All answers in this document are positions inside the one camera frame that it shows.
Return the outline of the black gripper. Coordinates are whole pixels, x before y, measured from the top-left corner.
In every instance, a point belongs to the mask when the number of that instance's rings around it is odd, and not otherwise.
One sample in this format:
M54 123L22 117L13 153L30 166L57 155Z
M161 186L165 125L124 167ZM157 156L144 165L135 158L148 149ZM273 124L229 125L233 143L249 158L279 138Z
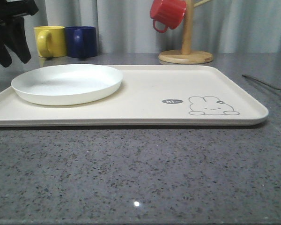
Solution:
M31 54L25 36L24 18L19 16L34 15L38 7L34 0L0 0L0 22L12 19L7 25L7 46L18 56L24 64L31 59ZM7 68L12 59L0 35L0 64Z

